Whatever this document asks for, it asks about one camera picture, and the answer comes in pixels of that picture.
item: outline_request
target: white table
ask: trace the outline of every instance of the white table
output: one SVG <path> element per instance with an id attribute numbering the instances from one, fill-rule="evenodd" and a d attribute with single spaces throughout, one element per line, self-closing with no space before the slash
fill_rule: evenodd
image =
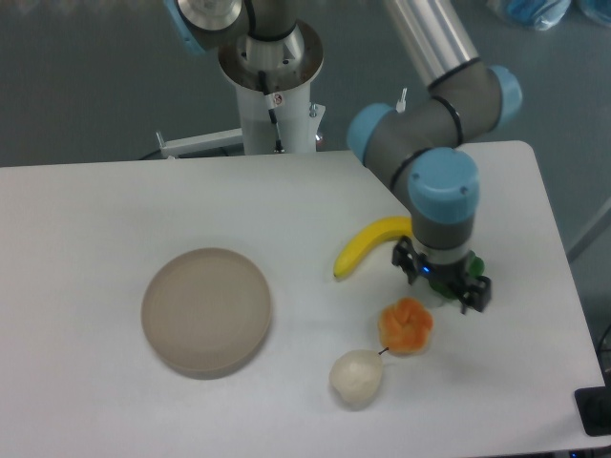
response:
<path id="1" fill-rule="evenodd" d="M 464 150 L 480 168 L 474 250 L 493 301 L 462 316 L 425 294 L 428 351 L 385 355 L 381 390 L 359 411 L 338 402 L 328 372 L 348 350 L 380 348 L 378 313 L 411 291 L 390 243 L 332 278 L 353 234 L 406 213 L 350 153 L 0 170 L 0 456 L 443 458 L 609 445 L 585 435 L 573 399 L 602 378 L 533 152 Z M 274 299 L 257 357 L 212 381 L 167 368 L 139 315 L 160 267 L 205 246 L 255 261 Z"/>

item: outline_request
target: gray floor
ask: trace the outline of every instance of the gray floor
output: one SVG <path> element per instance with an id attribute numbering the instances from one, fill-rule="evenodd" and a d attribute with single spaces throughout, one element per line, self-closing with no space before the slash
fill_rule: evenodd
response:
<path id="1" fill-rule="evenodd" d="M 326 47 L 313 97 L 328 150 L 403 86 L 427 96 L 379 0 L 301 0 Z M 574 8 L 547 32 L 511 28 L 483 1 L 454 4 L 481 56 L 519 77 L 520 117 L 480 140 L 530 143 L 565 243 L 611 196 L 611 29 Z M 132 160 L 166 139 L 238 127 L 213 52 L 185 52 L 161 0 L 0 0 L 0 166 Z M 573 265 L 594 339 L 611 323 L 611 231 Z"/>

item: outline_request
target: plate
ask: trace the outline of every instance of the plate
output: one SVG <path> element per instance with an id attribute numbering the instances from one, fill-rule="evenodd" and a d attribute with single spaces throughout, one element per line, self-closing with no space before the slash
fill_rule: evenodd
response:
<path id="1" fill-rule="evenodd" d="M 202 248 L 161 268 L 144 294 L 141 319 L 146 339 L 168 365 L 189 376 L 220 377 L 262 343 L 271 295 L 252 261 Z"/>

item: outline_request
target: banana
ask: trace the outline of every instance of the banana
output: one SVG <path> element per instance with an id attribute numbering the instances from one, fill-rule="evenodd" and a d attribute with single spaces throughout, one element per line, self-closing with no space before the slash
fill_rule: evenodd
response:
<path id="1" fill-rule="evenodd" d="M 340 280 L 347 277 L 363 258 L 377 245 L 403 236 L 411 237 L 411 218 L 387 217 L 378 219 L 361 230 L 348 242 L 333 265 L 333 275 Z"/>

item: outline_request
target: blue joint cap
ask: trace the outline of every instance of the blue joint cap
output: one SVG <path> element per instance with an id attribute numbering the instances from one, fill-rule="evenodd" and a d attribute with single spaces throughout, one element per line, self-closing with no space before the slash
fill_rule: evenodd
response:
<path id="1" fill-rule="evenodd" d="M 373 131 L 382 118 L 392 111 L 394 108 L 386 103 L 374 103 L 361 110 L 361 113 L 352 119 L 348 127 L 346 143 L 361 163 L 365 163 L 365 152 Z"/>
<path id="2" fill-rule="evenodd" d="M 182 20 L 176 0 L 164 0 L 163 3 L 165 8 L 170 13 L 172 22 L 174 22 L 174 26 L 176 31 L 179 33 L 179 37 L 182 40 L 184 47 L 193 55 L 205 54 L 206 51 L 203 50 L 200 43 L 198 43 L 191 31 L 189 31 L 187 25 Z"/>
<path id="3" fill-rule="evenodd" d="M 522 106 L 522 88 L 517 78 L 505 67 L 493 65 L 489 69 L 498 78 L 501 93 L 500 116 L 496 127 L 502 126 L 513 119 Z"/>
<path id="4" fill-rule="evenodd" d="M 457 224 L 475 213 L 479 172 L 466 153 L 435 148 L 414 161 L 408 191 L 422 216 L 440 224 Z"/>

